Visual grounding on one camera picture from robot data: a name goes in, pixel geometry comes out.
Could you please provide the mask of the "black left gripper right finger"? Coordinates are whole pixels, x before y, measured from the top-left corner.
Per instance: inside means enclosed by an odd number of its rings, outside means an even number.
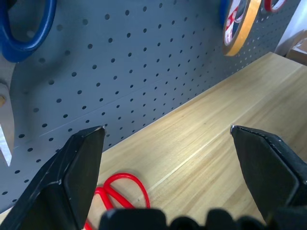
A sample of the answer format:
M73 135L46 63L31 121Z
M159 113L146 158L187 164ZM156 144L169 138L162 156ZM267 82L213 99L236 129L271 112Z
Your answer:
M307 164L277 135L231 126L245 183L268 226L306 226Z

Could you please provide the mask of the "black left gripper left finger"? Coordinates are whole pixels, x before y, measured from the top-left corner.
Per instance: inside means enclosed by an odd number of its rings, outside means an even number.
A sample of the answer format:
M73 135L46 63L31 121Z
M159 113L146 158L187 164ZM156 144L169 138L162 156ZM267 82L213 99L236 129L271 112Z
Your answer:
M81 230L101 163L105 129L73 134L36 173L1 223L2 230Z

